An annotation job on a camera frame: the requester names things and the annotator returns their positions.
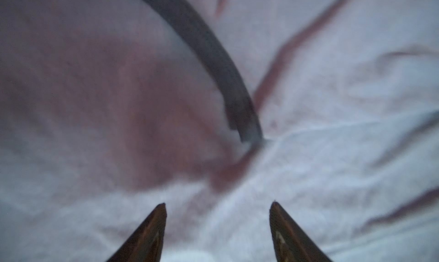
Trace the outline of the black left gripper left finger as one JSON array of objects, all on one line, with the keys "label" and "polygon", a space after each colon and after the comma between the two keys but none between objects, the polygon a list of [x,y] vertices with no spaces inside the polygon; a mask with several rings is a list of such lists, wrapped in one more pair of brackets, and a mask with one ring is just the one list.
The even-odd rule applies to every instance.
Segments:
[{"label": "black left gripper left finger", "polygon": [[159,204],[107,262],[159,262],[166,219],[166,205]]}]

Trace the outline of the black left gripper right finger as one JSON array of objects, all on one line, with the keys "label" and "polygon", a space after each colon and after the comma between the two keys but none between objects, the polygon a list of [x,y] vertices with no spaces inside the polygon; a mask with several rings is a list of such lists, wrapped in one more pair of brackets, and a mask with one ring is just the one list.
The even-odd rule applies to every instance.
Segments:
[{"label": "black left gripper right finger", "polygon": [[269,224],[278,262],[332,262],[276,201],[269,210]]}]

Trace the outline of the grey-blue tank top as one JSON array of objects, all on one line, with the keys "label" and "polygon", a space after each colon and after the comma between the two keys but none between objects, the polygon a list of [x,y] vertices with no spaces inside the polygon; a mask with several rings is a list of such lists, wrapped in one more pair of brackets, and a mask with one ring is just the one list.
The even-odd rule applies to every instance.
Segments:
[{"label": "grey-blue tank top", "polygon": [[241,144],[142,0],[1,0],[1,260],[273,262],[278,201],[335,262],[439,259],[439,0],[188,0],[252,94]]}]

